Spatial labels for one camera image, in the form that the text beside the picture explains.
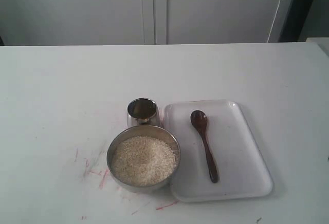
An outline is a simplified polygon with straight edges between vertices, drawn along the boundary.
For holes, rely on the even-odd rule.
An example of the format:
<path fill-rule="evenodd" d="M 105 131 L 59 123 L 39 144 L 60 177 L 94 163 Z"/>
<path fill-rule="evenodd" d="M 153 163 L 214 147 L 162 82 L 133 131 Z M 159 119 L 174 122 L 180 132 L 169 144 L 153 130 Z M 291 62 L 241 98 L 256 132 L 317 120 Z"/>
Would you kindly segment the brown wooden spoon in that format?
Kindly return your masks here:
<path fill-rule="evenodd" d="M 212 183 L 218 183 L 220 177 L 219 177 L 216 163 L 215 163 L 215 160 L 211 153 L 211 149 L 209 147 L 209 143 L 207 140 L 208 118 L 203 111 L 194 110 L 190 115 L 190 121 L 202 139 L 204 149 L 205 149 L 205 154 L 206 154 L 206 160 L 207 160 L 207 166 L 208 166 L 210 180 Z"/>

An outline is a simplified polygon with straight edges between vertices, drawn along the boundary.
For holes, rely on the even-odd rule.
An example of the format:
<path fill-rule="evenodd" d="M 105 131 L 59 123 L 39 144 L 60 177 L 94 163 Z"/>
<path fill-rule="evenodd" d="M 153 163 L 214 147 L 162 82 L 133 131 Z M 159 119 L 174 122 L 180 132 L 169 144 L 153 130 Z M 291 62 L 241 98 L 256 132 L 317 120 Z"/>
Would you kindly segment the small steel cup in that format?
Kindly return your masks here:
<path fill-rule="evenodd" d="M 126 110 L 128 127 L 137 125 L 161 126 L 159 109 L 155 101 L 149 98 L 138 98 L 129 103 Z"/>

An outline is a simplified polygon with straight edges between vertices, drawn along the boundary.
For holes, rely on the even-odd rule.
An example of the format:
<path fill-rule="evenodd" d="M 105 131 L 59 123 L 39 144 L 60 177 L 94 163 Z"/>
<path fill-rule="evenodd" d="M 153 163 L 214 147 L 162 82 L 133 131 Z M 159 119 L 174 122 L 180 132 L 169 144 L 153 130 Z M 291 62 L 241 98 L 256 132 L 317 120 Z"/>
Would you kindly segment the large steel rice bowl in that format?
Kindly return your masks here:
<path fill-rule="evenodd" d="M 115 137 L 106 162 L 112 177 L 123 188 L 149 193 L 171 181 L 180 163 L 180 147 L 164 128 L 133 126 Z"/>

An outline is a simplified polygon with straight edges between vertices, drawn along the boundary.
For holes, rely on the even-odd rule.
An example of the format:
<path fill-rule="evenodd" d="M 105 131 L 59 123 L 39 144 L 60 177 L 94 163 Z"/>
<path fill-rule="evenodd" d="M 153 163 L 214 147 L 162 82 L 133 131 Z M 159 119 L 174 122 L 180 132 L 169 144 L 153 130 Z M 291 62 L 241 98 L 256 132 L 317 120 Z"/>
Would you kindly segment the white uncooked rice grains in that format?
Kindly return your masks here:
<path fill-rule="evenodd" d="M 112 159 L 120 181 L 133 186 L 151 186 L 165 180 L 176 166 L 173 150 L 164 141 L 137 136 L 121 142 Z"/>

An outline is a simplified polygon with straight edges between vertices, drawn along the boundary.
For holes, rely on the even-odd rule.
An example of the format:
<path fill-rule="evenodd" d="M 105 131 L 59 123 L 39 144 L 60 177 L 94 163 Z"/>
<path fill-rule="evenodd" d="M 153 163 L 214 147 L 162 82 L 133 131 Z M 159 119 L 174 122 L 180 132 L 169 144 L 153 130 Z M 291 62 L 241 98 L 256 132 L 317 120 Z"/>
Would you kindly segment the white rectangular plastic tray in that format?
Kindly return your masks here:
<path fill-rule="evenodd" d="M 195 110 L 208 118 L 207 139 L 219 174 L 217 183 L 210 180 L 203 142 L 190 121 Z M 272 191 L 270 173 L 237 103 L 221 99 L 169 104 L 164 108 L 163 125 L 181 150 L 180 164 L 170 183 L 178 200 L 263 197 Z"/>

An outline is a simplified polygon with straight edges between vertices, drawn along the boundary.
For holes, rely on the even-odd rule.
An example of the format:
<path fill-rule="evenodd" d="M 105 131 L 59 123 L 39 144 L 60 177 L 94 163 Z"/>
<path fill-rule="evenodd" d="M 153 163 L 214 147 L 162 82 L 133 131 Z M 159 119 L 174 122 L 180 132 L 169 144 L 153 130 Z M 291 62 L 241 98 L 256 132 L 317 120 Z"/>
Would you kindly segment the white cabinet doors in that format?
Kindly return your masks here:
<path fill-rule="evenodd" d="M 1 0 L 9 46 L 277 42 L 292 0 Z"/>

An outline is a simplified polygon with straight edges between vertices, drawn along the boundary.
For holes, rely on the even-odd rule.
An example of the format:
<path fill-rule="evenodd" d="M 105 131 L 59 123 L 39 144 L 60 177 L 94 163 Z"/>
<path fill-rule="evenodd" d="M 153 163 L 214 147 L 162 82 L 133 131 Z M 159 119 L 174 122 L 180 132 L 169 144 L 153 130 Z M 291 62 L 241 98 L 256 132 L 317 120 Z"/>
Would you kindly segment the dark vertical post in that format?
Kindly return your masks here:
<path fill-rule="evenodd" d="M 279 42 L 297 42 L 313 0 L 292 0 L 287 18 L 281 31 Z"/>

